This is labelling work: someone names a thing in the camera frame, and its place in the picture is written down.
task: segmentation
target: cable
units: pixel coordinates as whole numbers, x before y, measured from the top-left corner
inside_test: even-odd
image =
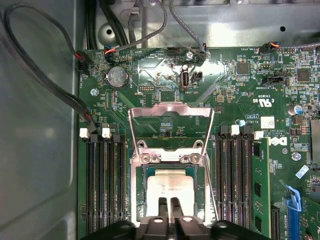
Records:
[[[315,48],[320,46],[320,41],[309,43],[309,44],[300,44],[300,45],[280,45],[279,49],[291,49],[291,48]]]
[[[129,35],[129,41],[130,43],[133,43],[136,41],[136,35],[135,35],[135,20],[136,16],[134,13],[130,14],[129,20],[128,20],[128,35]]]
[[[135,3],[133,5],[134,8],[140,8],[140,0],[135,0]],[[135,35],[135,22],[139,21],[139,17],[136,13],[131,13],[129,20],[128,20],[128,35],[129,35],[129,41],[130,43],[133,43],[136,41],[136,35]]]
[[[167,20],[168,20],[167,11],[166,11],[165,7],[162,5],[162,3],[161,3],[159,0],[154,0],[154,1],[161,7],[161,9],[162,9],[162,11],[163,11],[164,19],[163,19],[163,24],[162,24],[162,26],[161,26],[158,30],[156,30],[156,31],[148,34],[147,36],[141,38],[140,40],[137,40],[137,41],[135,41],[135,42],[131,42],[131,43],[129,43],[129,44],[127,44],[127,45],[124,45],[124,46],[119,46],[119,47],[113,48],[115,51],[120,51],[120,50],[123,50],[123,49],[128,49],[128,48],[131,48],[131,47],[136,46],[136,45],[138,45],[138,44],[141,44],[141,43],[147,41],[148,39],[154,37],[155,35],[159,34],[160,32],[162,32],[163,29],[165,29],[165,26],[166,26]]]
[[[97,0],[86,0],[86,17],[87,17],[87,45],[88,49],[96,50],[97,39],[96,39],[96,8],[97,8]]]
[[[173,18],[177,21],[178,24],[180,24],[181,27],[183,27],[183,29],[196,41],[196,43],[199,45],[200,49],[203,52],[205,51],[205,48],[203,46],[203,42],[200,41],[198,35],[196,35],[191,29],[190,27],[188,27],[188,25],[186,25],[178,16],[178,14],[176,13],[175,9],[174,9],[174,0],[169,0],[169,10],[171,12],[171,15],[173,16]]]
[[[108,3],[106,2],[106,0],[99,0],[99,6],[100,6],[105,18],[107,19],[110,27],[113,30],[115,38],[116,38],[119,46],[127,45],[129,42],[128,42],[125,30],[122,27],[117,16],[111,10],[111,8],[108,5]]]
[[[77,55],[76,51],[74,50],[71,40],[67,34],[67,31],[63,28],[63,26],[53,19],[51,16],[46,14],[40,9],[37,9],[36,7],[32,6],[28,3],[15,3],[12,5],[9,5],[5,11],[4,11],[4,18],[2,17],[2,14],[0,13],[0,40],[7,49],[7,51],[12,55],[12,57],[17,61],[17,63],[32,77],[34,80],[39,83],[42,87],[49,90],[51,93],[53,93],[56,97],[58,97],[60,100],[62,100],[64,103],[68,104],[70,107],[72,107],[79,116],[88,124],[88,131],[90,133],[94,133],[97,131],[97,128],[93,122],[93,119],[91,118],[89,111],[86,107],[86,104],[78,97],[72,95],[71,93],[63,90],[60,88],[56,83],[54,83],[43,71],[40,70],[40,68],[37,66],[37,64],[32,60],[32,58],[27,54],[27,52],[23,49],[23,47],[19,44],[18,40],[16,39],[12,29],[11,29],[11,23],[10,23],[10,14],[12,11],[14,11],[17,8],[30,8],[36,12],[38,12],[40,15],[42,15],[44,18],[46,18],[48,21],[53,23],[55,26],[57,26],[62,34],[64,35],[64,38],[71,50],[71,52],[74,55]]]

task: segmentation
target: gray cable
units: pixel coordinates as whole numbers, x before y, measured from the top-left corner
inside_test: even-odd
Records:
[[[148,34],[147,36],[141,38],[138,41],[131,42],[131,43],[127,44],[127,45],[119,46],[119,47],[115,48],[116,51],[120,51],[120,50],[123,50],[123,49],[131,48],[133,46],[141,44],[141,43],[147,41],[148,39],[154,37],[155,35],[159,34],[160,32],[162,32],[163,29],[165,29],[165,26],[166,26],[167,20],[168,20],[167,11],[166,11],[165,7],[162,5],[162,3],[159,0],[154,0],[154,1],[161,7],[161,9],[163,11],[164,20],[163,20],[162,26],[157,31],[154,31],[154,32]]]
[[[279,49],[291,49],[291,48],[315,48],[320,46],[320,41],[309,43],[309,44],[300,44],[300,45],[280,45]]]
[[[140,8],[140,0],[135,0],[133,7]],[[136,13],[130,14],[130,17],[128,20],[128,35],[129,35],[129,42],[130,43],[133,43],[136,41],[135,22],[138,22],[139,20],[140,19]]]
[[[177,21],[178,24],[180,24],[181,27],[196,41],[196,43],[199,45],[200,49],[205,52],[205,48],[203,46],[203,42],[199,39],[199,36],[196,35],[188,25],[186,25],[181,18],[178,16],[174,9],[174,0],[169,0],[169,10],[172,15],[172,17]]]

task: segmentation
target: microchip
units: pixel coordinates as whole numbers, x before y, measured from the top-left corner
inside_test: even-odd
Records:
[[[225,96],[223,96],[223,95],[216,96],[216,102],[220,103],[220,104],[224,103],[225,102]]]
[[[237,73],[238,74],[249,74],[249,63],[248,62],[238,62]]]
[[[215,110],[216,110],[217,112],[224,112],[224,111],[225,111],[225,106],[216,106],[216,107],[215,107]]]
[[[254,194],[261,197],[261,184],[258,182],[254,183]]]
[[[168,130],[166,130],[166,131],[164,132],[164,136],[165,136],[166,138],[170,138],[170,137],[171,137],[171,132],[168,131]]]
[[[308,69],[298,69],[297,70],[297,81],[298,82],[309,82],[310,75]]]
[[[303,124],[304,123],[304,117],[303,116],[295,116],[293,118],[294,124]]]
[[[262,229],[262,221],[259,217],[255,216],[254,217],[254,225],[256,227],[256,229],[261,233],[261,229]]]

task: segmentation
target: sticker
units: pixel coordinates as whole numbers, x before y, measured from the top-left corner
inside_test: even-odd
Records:
[[[290,143],[291,152],[309,152],[309,143]]]
[[[298,179],[301,179],[307,172],[309,168],[306,165],[303,165],[303,167],[295,174]]]
[[[274,116],[262,116],[260,118],[262,129],[274,129],[275,117]]]

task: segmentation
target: cable connector plug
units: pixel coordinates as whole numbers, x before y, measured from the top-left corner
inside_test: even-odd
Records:
[[[85,64],[85,65],[92,65],[94,64],[94,62],[92,61],[91,57],[86,54],[85,52],[83,51],[76,51],[75,54],[76,58],[78,59],[78,61],[82,64]]]

